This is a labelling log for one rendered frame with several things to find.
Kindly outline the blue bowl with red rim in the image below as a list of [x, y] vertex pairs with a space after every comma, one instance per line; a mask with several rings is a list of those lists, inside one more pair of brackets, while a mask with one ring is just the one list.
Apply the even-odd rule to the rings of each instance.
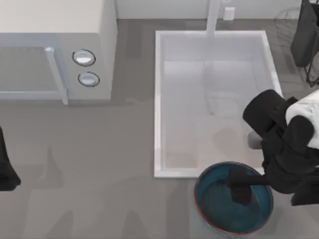
[[194, 202], [204, 221], [225, 235], [249, 235], [262, 228], [271, 217], [274, 198], [266, 185], [252, 185], [251, 202], [235, 203], [226, 183], [228, 171], [240, 167], [249, 176], [259, 176], [254, 168], [238, 162], [220, 162], [206, 168], [194, 187]]

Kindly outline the white sink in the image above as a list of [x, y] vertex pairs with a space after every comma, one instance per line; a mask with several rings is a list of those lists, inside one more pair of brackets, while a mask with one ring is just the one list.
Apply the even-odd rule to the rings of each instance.
[[224, 161], [262, 173], [242, 114], [267, 89], [282, 91], [266, 32], [157, 31], [154, 176], [196, 178]]

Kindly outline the black folded stand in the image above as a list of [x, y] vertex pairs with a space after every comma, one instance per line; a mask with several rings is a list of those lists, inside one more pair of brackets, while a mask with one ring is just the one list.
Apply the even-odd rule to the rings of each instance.
[[310, 79], [314, 59], [319, 55], [319, 0], [302, 0], [294, 38], [290, 46], [294, 63], [303, 68], [310, 87], [319, 85], [319, 75]]

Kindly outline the tall white tap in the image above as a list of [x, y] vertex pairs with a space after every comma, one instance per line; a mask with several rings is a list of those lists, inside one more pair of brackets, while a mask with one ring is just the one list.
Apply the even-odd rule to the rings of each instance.
[[220, 7], [220, 0], [208, 1], [208, 15], [207, 15], [207, 22], [206, 22], [206, 35], [208, 37], [212, 37], [215, 33], [219, 7]]

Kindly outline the small silver microwave knob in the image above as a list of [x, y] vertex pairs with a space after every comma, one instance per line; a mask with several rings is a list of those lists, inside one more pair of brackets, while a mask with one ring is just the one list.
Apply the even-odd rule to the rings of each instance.
[[95, 87], [100, 83], [99, 76], [93, 72], [79, 74], [77, 79], [78, 82], [85, 87]]

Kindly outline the large silver microwave knob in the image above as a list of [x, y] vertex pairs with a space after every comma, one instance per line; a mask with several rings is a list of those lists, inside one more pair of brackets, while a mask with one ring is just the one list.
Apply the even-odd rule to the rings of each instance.
[[96, 56], [87, 49], [81, 49], [72, 53], [72, 60], [79, 66], [88, 67], [96, 62]]

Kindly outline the pale microwave oven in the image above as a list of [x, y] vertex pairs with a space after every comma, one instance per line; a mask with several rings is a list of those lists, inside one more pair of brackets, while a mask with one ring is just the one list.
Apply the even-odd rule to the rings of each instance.
[[[112, 93], [117, 44], [114, 0], [0, 0], [0, 47], [52, 47], [70, 101], [108, 101]], [[96, 62], [77, 65], [72, 53], [87, 49]], [[100, 78], [85, 87], [78, 75]]]

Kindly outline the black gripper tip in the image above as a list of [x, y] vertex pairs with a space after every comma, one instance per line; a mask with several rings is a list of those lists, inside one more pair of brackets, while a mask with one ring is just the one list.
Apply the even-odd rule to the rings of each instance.
[[20, 184], [21, 179], [9, 160], [3, 130], [0, 127], [0, 192], [14, 191]]

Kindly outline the microwave glass door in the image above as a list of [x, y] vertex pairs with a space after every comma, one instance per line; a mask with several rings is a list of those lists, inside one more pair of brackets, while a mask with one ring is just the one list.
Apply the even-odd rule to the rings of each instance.
[[0, 47], [0, 101], [62, 100], [44, 48]]

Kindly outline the white wall socket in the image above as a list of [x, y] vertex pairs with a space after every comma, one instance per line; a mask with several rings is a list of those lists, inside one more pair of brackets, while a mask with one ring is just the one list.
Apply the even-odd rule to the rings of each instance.
[[235, 17], [235, 7], [225, 7], [223, 20], [233, 20]]

